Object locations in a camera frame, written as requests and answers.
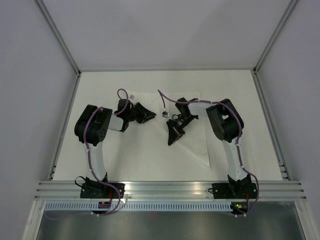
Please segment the white cloth napkin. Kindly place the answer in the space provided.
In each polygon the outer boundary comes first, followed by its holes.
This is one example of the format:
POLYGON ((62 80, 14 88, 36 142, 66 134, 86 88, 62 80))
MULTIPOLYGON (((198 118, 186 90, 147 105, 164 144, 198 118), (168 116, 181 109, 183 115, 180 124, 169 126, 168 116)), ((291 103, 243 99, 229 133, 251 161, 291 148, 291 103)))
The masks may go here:
POLYGON ((141 103, 156 113, 156 117, 143 124, 135 121, 130 124, 125 133, 129 137, 129 149, 126 150, 128 158, 149 167, 173 167, 183 164, 210 167, 204 118, 194 119, 184 128, 183 137, 169 146, 166 122, 179 114, 175 103, 162 99, 157 92, 129 91, 130 95, 136 98, 133 103, 141 103), (169 112, 169 118, 162 117, 163 111, 169 112))

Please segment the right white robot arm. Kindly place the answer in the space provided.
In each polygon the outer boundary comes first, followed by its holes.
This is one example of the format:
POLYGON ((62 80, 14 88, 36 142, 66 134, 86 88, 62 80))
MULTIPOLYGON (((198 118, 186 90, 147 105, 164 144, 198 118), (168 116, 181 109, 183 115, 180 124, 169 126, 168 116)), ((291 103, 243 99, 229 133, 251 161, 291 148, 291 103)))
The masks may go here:
POLYGON ((244 122, 228 98, 220 102, 184 97, 175 101, 179 114, 166 121, 168 145, 171 146, 185 134, 184 128, 199 117, 209 119, 214 135, 222 142, 228 163, 228 192, 235 198, 241 197, 247 190, 245 184, 251 182, 250 174, 244 170, 241 158, 240 138, 244 122))

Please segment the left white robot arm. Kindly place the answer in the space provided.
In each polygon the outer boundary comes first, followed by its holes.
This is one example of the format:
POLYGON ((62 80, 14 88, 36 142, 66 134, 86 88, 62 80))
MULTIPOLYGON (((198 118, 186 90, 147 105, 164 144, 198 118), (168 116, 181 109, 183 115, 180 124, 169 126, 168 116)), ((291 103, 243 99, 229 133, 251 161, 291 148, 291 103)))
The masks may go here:
POLYGON ((85 181, 95 182, 91 191, 98 198, 104 198, 109 193, 108 174, 103 159, 103 141, 108 130, 123 133, 129 123, 145 124, 156 116, 140 102, 133 103, 128 99, 120 99, 116 111, 91 104, 85 107, 75 124, 74 134, 84 144, 87 154, 88 174, 85 181))

